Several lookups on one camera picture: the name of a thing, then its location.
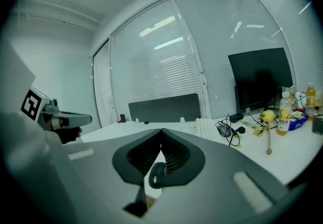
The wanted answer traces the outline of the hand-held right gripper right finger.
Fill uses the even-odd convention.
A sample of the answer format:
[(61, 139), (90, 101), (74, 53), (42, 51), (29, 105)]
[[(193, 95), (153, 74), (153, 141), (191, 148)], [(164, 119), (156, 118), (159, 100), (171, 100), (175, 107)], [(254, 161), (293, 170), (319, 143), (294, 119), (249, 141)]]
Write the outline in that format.
[(239, 150), (191, 134), (168, 130), (199, 147), (205, 165), (199, 175), (184, 186), (166, 187), (143, 216), (150, 223), (255, 223), (258, 214), (250, 206), (233, 175), (245, 172), (273, 203), (289, 190), (270, 172)]

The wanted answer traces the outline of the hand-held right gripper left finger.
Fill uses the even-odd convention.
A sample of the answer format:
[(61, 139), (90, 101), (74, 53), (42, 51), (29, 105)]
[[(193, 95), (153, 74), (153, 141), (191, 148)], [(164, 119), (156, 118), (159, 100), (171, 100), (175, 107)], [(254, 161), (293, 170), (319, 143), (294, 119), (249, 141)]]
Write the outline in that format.
[(64, 146), (72, 166), (69, 192), (76, 223), (161, 223), (147, 208), (144, 178), (160, 152), (159, 129)]

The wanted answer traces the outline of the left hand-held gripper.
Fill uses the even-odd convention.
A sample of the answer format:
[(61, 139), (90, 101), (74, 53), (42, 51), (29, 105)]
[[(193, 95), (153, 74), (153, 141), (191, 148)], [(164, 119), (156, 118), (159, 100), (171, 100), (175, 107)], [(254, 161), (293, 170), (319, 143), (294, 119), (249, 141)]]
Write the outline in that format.
[(30, 87), (21, 106), (21, 112), (47, 131), (61, 128), (60, 120), (63, 121), (64, 128), (77, 128), (92, 122), (91, 115), (59, 112), (57, 100), (49, 98), (34, 87)]

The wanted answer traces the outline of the person's left hand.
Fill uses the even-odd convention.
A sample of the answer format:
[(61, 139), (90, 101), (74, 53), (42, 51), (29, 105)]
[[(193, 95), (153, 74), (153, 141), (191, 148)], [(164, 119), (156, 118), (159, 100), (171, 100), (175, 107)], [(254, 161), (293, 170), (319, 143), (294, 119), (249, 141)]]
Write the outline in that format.
[(50, 119), (45, 122), (45, 126), (47, 131), (55, 132), (59, 136), (62, 144), (76, 141), (76, 139), (80, 138), (82, 134), (82, 129), (80, 127), (72, 129), (54, 129)]

